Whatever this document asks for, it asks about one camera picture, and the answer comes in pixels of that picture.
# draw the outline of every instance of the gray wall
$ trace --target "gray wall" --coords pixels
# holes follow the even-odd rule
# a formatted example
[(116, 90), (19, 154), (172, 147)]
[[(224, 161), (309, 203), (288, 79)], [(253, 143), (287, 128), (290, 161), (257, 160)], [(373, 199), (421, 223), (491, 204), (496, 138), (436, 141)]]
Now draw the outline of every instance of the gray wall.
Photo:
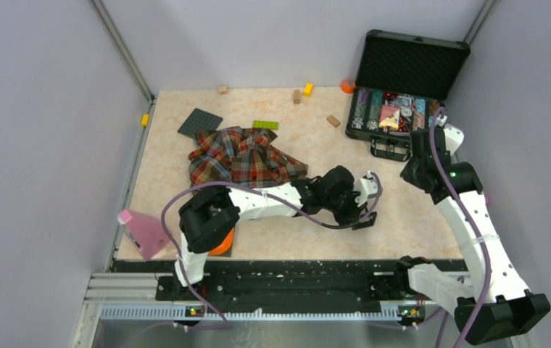
[(0, 347), (66, 347), (141, 99), (85, 0), (0, 0)]
[(483, 0), (106, 0), (150, 87), (339, 85), (370, 29), (463, 40)]
[[(514, 265), (551, 301), (551, 1), (501, 1), (472, 52), (447, 114)], [(551, 313), (537, 333), (551, 347)]]

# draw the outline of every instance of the yellow lego brick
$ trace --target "yellow lego brick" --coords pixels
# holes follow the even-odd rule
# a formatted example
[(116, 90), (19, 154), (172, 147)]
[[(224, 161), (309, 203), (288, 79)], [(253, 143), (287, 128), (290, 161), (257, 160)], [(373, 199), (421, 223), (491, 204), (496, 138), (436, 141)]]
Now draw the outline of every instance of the yellow lego brick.
[(275, 121), (254, 121), (252, 123), (252, 127), (277, 130), (280, 127), (280, 124)]
[(141, 118), (141, 125), (146, 127), (147, 123), (149, 122), (149, 114), (144, 114)]
[(303, 89), (303, 96), (310, 96), (313, 87), (314, 85), (311, 83), (306, 84), (305, 88)]

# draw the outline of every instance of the plaid cloth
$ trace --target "plaid cloth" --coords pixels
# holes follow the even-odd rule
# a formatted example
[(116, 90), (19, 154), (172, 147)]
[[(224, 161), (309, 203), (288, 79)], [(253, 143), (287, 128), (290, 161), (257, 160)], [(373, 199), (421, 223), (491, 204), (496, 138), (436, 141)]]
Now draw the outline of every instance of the plaid cloth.
[(273, 147), (276, 138), (264, 128), (198, 132), (199, 148), (188, 155), (192, 185), (232, 181), (251, 188), (271, 187), (305, 178), (307, 165)]

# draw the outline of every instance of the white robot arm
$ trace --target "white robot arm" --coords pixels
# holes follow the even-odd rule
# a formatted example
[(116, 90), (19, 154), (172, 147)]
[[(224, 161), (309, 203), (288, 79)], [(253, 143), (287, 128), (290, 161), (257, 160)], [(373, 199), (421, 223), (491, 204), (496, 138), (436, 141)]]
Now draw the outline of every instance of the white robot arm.
[[(411, 134), (413, 155), (402, 171), (402, 178), (423, 189), (451, 227), (468, 271), (472, 286), (461, 284), (422, 257), (403, 257), (396, 277), (401, 291), (424, 294), (455, 317), (461, 330), (472, 308), (482, 302), (481, 312), (466, 336), (471, 344), (481, 344), (529, 331), (549, 311), (550, 304), (543, 294), (532, 294), (508, 258), (504, 246), (491, 222), (485, 196), (476, 171), (466, 163), (451, 163), (450, 154), (463, 142), (463, 132), (445, 124), (436, 129), (436, 148), (439, 161), (450, 177), (463, 206), (476, 223), (481, 237), (477, 238), (460, 205), (450, 196), (436, 170), (429, 151), (429, 130)], [(485, 243), (491, 266), (489, 290), (484, 298), (485, 263), (480, 243)]]
[(332, 211), (338, 228), (363, 228), (376, 220), (375, 212), (370, 213), (368, 220), (359, 218), (367, 210), (368, 200), (377, 199), (382, 188), (371, 171), (355, 181), (346, 168), (338, 166), (323, 177), (257, 191), (263, 195), (237, 188), (206, 188), (180, 208), (182, 254), (175, 263), (175, 273), (182, 286), (188, 284), (181, 274), (180, 262), (190, 284), (201, 281), (208, 252), (222, 242), (236, 223), (269, 216), (294, 217), (299, 215), (298, 210), (313, 215), (324, 208)]

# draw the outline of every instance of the green lego brick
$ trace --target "green lego brick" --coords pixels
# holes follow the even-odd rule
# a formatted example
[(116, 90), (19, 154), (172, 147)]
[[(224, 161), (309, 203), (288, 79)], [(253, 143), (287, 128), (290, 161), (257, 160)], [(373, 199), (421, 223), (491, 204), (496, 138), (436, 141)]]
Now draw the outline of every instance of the green lego brick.
[(280, 123), (273, 122), (273, 121), (254, 121), (252, 123), (252, 127), (278, 130), (278, 128), (280, 127)]

